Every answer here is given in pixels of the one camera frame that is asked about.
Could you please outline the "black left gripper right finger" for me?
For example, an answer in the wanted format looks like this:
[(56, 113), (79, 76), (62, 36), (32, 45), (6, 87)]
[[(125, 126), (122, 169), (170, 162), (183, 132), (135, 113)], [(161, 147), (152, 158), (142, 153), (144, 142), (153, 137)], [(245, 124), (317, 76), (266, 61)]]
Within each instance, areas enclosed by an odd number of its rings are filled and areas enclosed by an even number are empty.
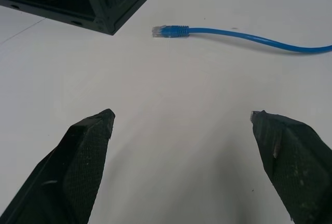
[(332, 224), (332, 149), (307, 124), (251, 113), (266, 174), (295, 224)]

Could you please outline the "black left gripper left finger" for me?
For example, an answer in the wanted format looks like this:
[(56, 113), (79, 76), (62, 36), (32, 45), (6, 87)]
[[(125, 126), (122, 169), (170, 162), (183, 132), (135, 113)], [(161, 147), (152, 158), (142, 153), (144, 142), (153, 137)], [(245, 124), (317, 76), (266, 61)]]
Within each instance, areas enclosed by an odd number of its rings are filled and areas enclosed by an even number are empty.
[(70, 126), (35, 166), (0, 224), (88, 224), (114, 120), (115, 114), (105, 109)]

